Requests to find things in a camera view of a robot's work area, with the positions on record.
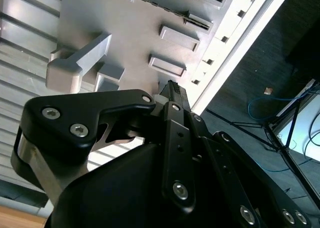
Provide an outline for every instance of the wire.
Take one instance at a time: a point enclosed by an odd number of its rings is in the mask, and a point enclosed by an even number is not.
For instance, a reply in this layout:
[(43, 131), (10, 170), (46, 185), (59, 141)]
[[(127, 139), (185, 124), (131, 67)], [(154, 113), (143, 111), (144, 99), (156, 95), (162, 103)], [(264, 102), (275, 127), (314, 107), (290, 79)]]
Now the wire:
[(256, 120), (256, 121), (264, 121), (264, 120), (267, 120), (271, 117), (274, 117), (276, 114), (273, 114), (273, 115), (269, 115), (267, 117), (263, 117), (263, 118), (256, 118), (254, 117), (252, 114), (251, 114), (251, 105), (253, 102), (255, 101), (258, 101), (258, 100), (263, 100), (263, 99), (270, 99), (270, 100), (276, 100), (276, 101), (295, 101), (295, 100), (298, 100), (300, 98), (303, 98), (305, 97), (307, 94), (313, 94), (313, 95), (320, 95), (320, 93), (317, 93), (318, 90), (314, 91), (314, 89), (318, 86), (318, 84), (314, 87), (311, 87), (309, 88), (305, 93), (303, 93), (302, 95), (298, 96), (298, 97), (295, 97), (295, 98), (277, 98), (277, 97), (270, 97), (270, 96), (262, 96), (262, 97), (258, 97), (258, 98), (255, 98), (253, 100), (251, 100), (247, 106), (247, 111), (248, 111), (248, 115)]
[(311, 122), (311, 125), (309, 127), (309, 132), (308, 132), (308, 135), (309, 135), (309, 139), (310, 139), (310, 142), (312, 142), (314, 145), (316, 145), (317, 147), (320, 147), (320, 144), (317, 144), (313, 141), (313, 138), (315, 137), (315, 135), (313, 137), (311, 137), (311, 132), (312, 132), (312, 128), (314, 126), (314, 123), (316, 121), (316, 119), (320, 116), (320, 112), (318, 114), (316, 114), (316, 116), (313, 118), (312, 122)]
[[(305, 160), (304, 162), (298, 164), (298, 166), (301, 166), (301, 165), (303, 165), (303, 164), (305, 164), (305, 163), (308, 163), (308, 162), (311, 161), (311, 160), (312, 160), (312, 158), (307, 159), (307, 160)], [(289, 171), (289, 170), (290, 170), (289, 168), (287, 168), (287, 169), (281, 169), (281, 170), (270, 170), (270, 169), (265, 169), (265, 168), (263, 168), (263, 167), (262, 167), (258, 162), (256, 162), (256, 161), (255, 161), (255, 163), (257, 163), (257, 165), (258, 165), (262, 170), (264, 170), (265, 172), (278, 173), (278, 172), (286, 172), (286, 171)]]
[(308, 142), (305, 144), (304, 150), (303, 150), (303, 156), (304, 158), (307, 160), (307, 149), (308, 149), (308, 145), (310, 144), (310, 142), (312, 141), (313, 138), (315, 138), (317, 135), (320, 134), (320, 130), (318, 130), (312, 137), (310, 137), (310, 139), (308, 140)]
[(289, 191), (291, 191), (291, 188), (285, 189), (284, 193), (288, 193)]
[[(271, 141), (271, 139), (269, 138), (266, 129), (263, 129), (263, 131), (264, 131), (264, 133), (265, 133), (265, 136), (266, 136), (268, 142), (270, 142), (270, 143), (272, 144), (272, 141)], [(270, 148), (270, 149), (268, 149), (268, 148), (265, 148), (265, 149), (268, 150), (268, 151), (270, 151), (270, 152), (275, 152), (275, 151), (276, 151), (276, 150), (275, 150), (274, 148), (272, 148), (270, 145), (269, 145), (269, 148)]]
[(251, 105), (252, 105), (253, 102), (256, 102), (256, 101), (259, 101), (259, 100), (267, 100), (267, 99), (269, 99), (269, 100), (276, 100), (276, 101), (295, 101), (295, 100), (298, 100), (298, 99), (300, 99), (300, 98), (305, 97), (307, 94), (308, 94), (308, 92), (305, 92), (305, 93), (303, 93), (302, 95), (300, 95), (300, 96), (298, 96), (298, 97), (295, 97), (295, 98), (277, 98), (277, 97), (270, 97), (270, 96), (262, 96), (262, 97), (255, 98), (255, 99), (251, 100), (251, 101), (249, 102), (248, 106), (247, 106), (248, 115), (249, 115), (252, 119), (254, 119), (254, 120), (256, 120), (256, 121), (264, 121), (264, 120), (267, 120), (267, 119), (269, 119), (269, 118), (271, 118), (271, 117), (274, 117), (276, 114), (269, 115), (269, 116), (263, 117), (263, 118), (256, 118), (256, 117), (254, 117), (254, 116), (251, 114)]

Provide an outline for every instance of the black cable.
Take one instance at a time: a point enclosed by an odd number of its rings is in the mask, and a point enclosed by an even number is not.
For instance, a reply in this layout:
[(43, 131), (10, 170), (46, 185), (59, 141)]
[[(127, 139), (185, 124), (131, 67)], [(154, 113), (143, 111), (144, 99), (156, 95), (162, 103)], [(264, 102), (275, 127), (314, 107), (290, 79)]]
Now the black cable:
[[(265, 133), (265, 136), (266, 136), (268, 142), (270, 142), (270, 143), (272, 144), (272, 141), (271, 141), (271, 139), (269, 138), (269, 136), (268, 136), (267, 131), (266, 131), (265, 128), (263, 129), (263, 131), (264, 131), (264, 133)], [(266, 149), (266, 150), (268, 150), (268, 151), (270, 151), (270, 152), (275, 152), (275, 151), (276, 151), (276, 150), (273, 149), (270, 145), (269, 145), (269, 147), (270, 147), (270, 149)]]
[(304, 198), (304, 197), (307, 197), (307, 195), (298, 196), (298, 197), (293, 197), (293, 198), (291, 198), (291, 200), (300, 199), (300, 198)]
[(284, 193), (288, 193), (289, 191), (291, 191), (291, 188), (285, 189)]
[(315, 142), (313, 141), (313, 138), (314, 138), (315, 136), (311, 137), (311, 132), (312, 132), (312, 128), (313, 128), (313, 126), (314, 126), (314, 123), (315, 123), (316, 119), (317, 119), (319, 116), (320, 116), (320, 112), (319, 112), (318, 114), (316, 114), (316, 116), (313, 118), (313, 120), (312, 120), (312, 122), (311, 122), (311, 125), (310, 125), (310, 127), (309, 127), (309, 132), (308, 132), (310, 141), (311, 141), (314, 145), (316, 145), (317, 147), (320, 147), (320, 144), (317, 144), (317, 143), (315, 143)]
[(320, 134), (320, 130), (318, 130), (313, 136), (310, 136), (310, 139), (309, 139), (308, 142), (306, 143), (306, 145), (305, 145), (305, 147), (304, 147), (304, 150), (303, 150), (303, 156), (304, 156), (304, 158), (305, 158), (306, 160), (308, 160), (307, 155), (306, 155), (307, 149), (308, 149), (308, 145), (310, 144), (310, 142), (312, 142), (312, 139), (315, 138), (315, 137), (316, 137), (317, 135), (319, 135), (319, 134)]

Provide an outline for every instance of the black stand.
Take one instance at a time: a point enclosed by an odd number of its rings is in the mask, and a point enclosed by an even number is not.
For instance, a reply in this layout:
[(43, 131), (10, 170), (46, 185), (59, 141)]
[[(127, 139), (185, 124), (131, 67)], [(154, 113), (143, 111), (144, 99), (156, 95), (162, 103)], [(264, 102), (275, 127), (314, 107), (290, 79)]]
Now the black stand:
[[(255, 138), (259, 142), (269, 146), (270, 148), (274, 149), (275, 152), (279, 153), (281, 155), (282, 159), (284, 160), (284, 162), (286, 163), (286, 165), (289, 167), (289, 169), (295, 175), (295, 178), (298, 180), (300, 185), (303, 187), (305, 193), (308, 195), (310, 200), (320, 210), (320, 195), (319, 195), (319, 193), (314, 188), (314, 186), (310, 183), (310, 181), (305, 176), (305, 174), (301, 171), (300, 167), (298, 166), (296, 161), (291, 156), (290, 149), (289, 149), (289, 145), (290, 145), (290, 142), (291, 142), (291, 139), (292, 139), (292, 135), (293, 135), (293, 132), (294, 132), (294, 129), (295, 129), (297, 117), (298, 117), (298, 114), (299, 114), (300, 103), (301, 103), (300, 100), (297, 100), (296, 103), (295, 103), (296, 106), (295, 106), (295, 111), (294, 111), (294, 115), (293, 115), (293, 119), (292, 119), (292, 124), (291, 124), (291, 127), (290, 127), (288, 139), (287, 139), (285, 145), (282, 145), (282, 143), (278, 140), (277, 136), (272, 131), (272, 129), (270, 128), (270, 125), (268, 123), (266, 123), (266, 124), (257, 124), (257, 123), (246, 123), (246, 122), (232, 122), (232, 121), (229, 121), (228, 119), (226, 119), (226, 118), (214, 113), (212, 110), (206, 109), (206, 111), (209, 114), (211, 114), (211, 115), (219, 118), (220, 120), (228, 123), (229, 125), (237, 128), (238, 130), (246, 133), (247, 135), (251, 136), (252, 138)], [(271, 143), (269, 143), (268, 141), (265, 141), (264, 139), (261, 139), (260, 137), (256, 136), (255, 134), (252, 134), (250, 131), (247, 131), (246, 129), (244, 129), (242, 127), (264, 129), (266, 134), (267, 133), (269, 134)]]

